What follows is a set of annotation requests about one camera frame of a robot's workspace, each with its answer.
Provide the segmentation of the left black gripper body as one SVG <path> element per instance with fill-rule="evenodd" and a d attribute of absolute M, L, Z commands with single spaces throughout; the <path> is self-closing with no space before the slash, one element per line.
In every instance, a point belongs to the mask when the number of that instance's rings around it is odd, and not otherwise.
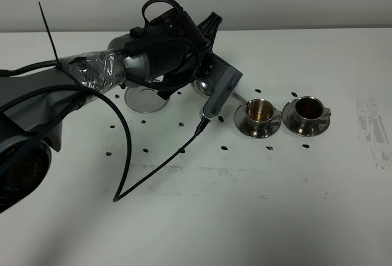
<path fill-rule="evenodd" d="M 177 90 L 207 68 L 212 48 L 185 10 L 168 10 L 146 22 L 146 85 Z"/>

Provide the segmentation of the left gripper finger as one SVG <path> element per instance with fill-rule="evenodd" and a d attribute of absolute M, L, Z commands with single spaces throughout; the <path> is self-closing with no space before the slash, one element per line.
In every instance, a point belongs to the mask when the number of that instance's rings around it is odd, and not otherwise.
<path fill-rule="evenodd" d="M 215 12 L 211 12 L 211 14 L 198 25 L 198 29 L 202 32 L 210 48 L 213 47 L 221 23 L 222 17 Z"/>

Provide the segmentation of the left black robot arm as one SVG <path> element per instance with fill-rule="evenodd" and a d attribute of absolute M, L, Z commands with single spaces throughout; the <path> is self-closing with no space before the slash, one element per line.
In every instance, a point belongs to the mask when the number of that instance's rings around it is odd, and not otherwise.
<path fill-rule="evenodd" d="M 102 51 L 1 71 L 1 210 L 31 194 L 61 148 L 62 121 L 94 99 L 125 89 L 130 108 L 162 108 L 172 94 L 200 80 L 215 61 L 212 46 L 222 19 L 200 24 L 173 8 Z"/>

